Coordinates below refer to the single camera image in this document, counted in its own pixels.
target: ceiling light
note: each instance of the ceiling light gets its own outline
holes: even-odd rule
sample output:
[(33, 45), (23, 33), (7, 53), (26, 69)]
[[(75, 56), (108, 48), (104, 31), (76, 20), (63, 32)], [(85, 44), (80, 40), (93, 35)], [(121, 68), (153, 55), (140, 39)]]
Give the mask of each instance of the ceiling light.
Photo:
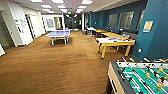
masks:
[(58, 5), (57, 7), (58, 8), (66, 8), (66, 6), (63, 6), (63, 5)]
[(48, 13), (54, 13), (54, 11), (48, 11)]
[(42, 0), (30, 0), (32, 2), (43, 2)]
[(50, 5), (41, 5), (41, 7), (43, 7), (43, 8), (51, 8)]
[(81, 11), (76, 11), (76, 13), (81, 13)]
[(66, 15), (67, 17), (69, 17), (69, 15)]
[(84, 9), (84, 8), (86, 8), (86, 6), (79, 6), (78, 8), (83, 8)]
[(54, 3), (64, 3), (63, 0), (52, 0)]
[(83, 0), (83, 1), (82, 1), (82, 4), (91, 4), (92, 2), (93, 2), (93, 1), (86, 1), (86, 0), (84, 1), (84, 0)]
[(43, 11), (50, 11), (49, 9), (42, 9)]
[(77, 17), (78, 15), (74, 15), (74, 17)]
[(77, 11), (83, 11), (83, 9), (77, 9)]
[(62, 12), (67, 13), (67, 9), (60, 9)]

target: wall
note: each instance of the wall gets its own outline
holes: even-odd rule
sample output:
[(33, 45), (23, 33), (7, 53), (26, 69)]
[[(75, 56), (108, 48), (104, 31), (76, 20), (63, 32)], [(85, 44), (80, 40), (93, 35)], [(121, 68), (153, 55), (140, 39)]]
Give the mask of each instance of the wall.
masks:
[(99, 26), (99, 13), (98, 12), (90, 12), (90, 27), (98, 27)]
[(23, 7), (23, 10), (25, 14), (30, 15), (36, 38), (40, 37), (42, 34), (45, 34), (41, 13), (39, 13), (39, 11), (26, 7)]
[[(45, 25), (45, 29), (46, 31), (55, 31), (55, 23), (54, 23), (54, 17), (61, 17), (62, 18), (62, 21), (63, 21), (63, 17), (62, 15), (42, 15), (43, 17), (43, 21), (44, 21), (44, 25)], [(53, 20), (53, 24), (54, 24), (54, 27), (53, 28), (49, 28), (48, 25), (47, 25), (47, 19), (52, 19)]]
[[(132, 19), (130, 30), (136, 30), (141, 11), (145, 9), (146, 2), (147, 2), (147, 0), (141, 0), (138, 2), (127, 4), (124, 6), (120, 6), (120, 7), (114, 8), (114, 9), (109, 9), (106, 11), (104, 10), (104, 11), (100, 11), (100, 12), (92, 12), (90, 25), (93, 27), (98, 27), (98, 26), (108, 27), (109, 16), (111, 14), (117, 14), (117, 25), (118, 25), (120, 13), (134, 11), (134, 17)], [(94, 24), (94, 21), (96, 21), (96, 19), (99, 19), (99, 25)]]
[[(144, 57), (153, 60), (167, 58), (168, 56), (168, 1), (148, 0), (144, 18), (139, 30), (133, 57), (143, 60)], [(149, 33), (143, 32), (146, 21), (153, 21), (152, 29)]]
[(15, 46), (18, 47), (19, 45), (27, 45), (31, 43), (33, 40), (31, 38), (30, 32), (28, 32), (28, 26), (26, 26), (27, 24), (25, 23), (25, 28), (22, 28), (20, 27), (19, 23), (19, 27), (21, 30), (20, 32), (15, 23), (15, 20), (19, 19), (20, 17), (22, 21), (25, 21), (22, 7), (19, 4), (14, 3), (10, 0), (0, 0), (0, 9), (3, 9), (1, 13)]

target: ping pong table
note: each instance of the ping pong table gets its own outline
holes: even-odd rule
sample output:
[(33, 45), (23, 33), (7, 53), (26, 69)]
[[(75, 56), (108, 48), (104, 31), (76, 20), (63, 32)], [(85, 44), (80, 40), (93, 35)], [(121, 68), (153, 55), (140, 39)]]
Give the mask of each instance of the ping pong table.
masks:
[(54, 40), (64, 39), (65, 44), (68, 42), (70, 30), (56, 30), (48, 33), (45, 37), (51, 37), (51, 43), (54, 45)]

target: door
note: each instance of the door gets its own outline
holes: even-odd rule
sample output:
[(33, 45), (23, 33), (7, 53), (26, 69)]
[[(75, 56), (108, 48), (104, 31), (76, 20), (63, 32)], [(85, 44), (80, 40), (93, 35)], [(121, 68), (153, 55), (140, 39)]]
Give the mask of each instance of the door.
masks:
[(14, 43), (0, 13), (0, 44), (4, 50), (14, 47)]
[(31, 36), (32, 38), (36, 38), (30, 16), (29, 15), (25, 15), (25, 16), (26, 16), (26, 20), (27, 20), (27, 23), (30, 29)]

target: hallway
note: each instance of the hallway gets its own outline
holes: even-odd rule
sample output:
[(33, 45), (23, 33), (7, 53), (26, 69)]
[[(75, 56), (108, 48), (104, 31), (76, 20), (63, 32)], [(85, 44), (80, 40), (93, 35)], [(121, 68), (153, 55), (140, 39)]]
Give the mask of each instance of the hallway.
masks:
[(10, 48), (0, 57), (0, 94), (104, 94), (108, 62), (124, 51), (97, 53), (94, 37), (72, 31), (65, 45), (44, 35), (28, 46)]

